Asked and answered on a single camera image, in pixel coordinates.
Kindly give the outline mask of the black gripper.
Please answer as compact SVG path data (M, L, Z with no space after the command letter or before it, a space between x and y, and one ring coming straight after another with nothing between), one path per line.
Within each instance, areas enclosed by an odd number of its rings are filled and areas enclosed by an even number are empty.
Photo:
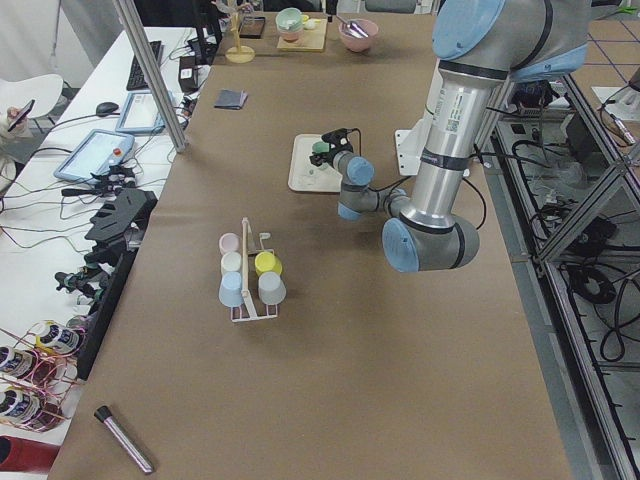
M327 18L328 22L333 22L334 19L334 10L327 7ZM316 167L321 167L323 164L333 164L335 157L339 152L350 151L350 144L343 144L342 142L332 143L330 142L330 151L325 154L313 154L309 157L312 165Z

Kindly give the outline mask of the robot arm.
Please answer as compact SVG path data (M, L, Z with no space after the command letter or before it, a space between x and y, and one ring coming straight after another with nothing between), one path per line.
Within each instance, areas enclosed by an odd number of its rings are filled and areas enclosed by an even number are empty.
M344 143L346 130L329 132L322 137L328 151L313 151L310 161L341 174L340 216L386 211L384 254L399 272L468 264L479 234L452 207L494 89L507 79L545 80L577 70L592 18L588 1L446 2L432 36L442 86L414 188L410 195L372 189L373 165Z

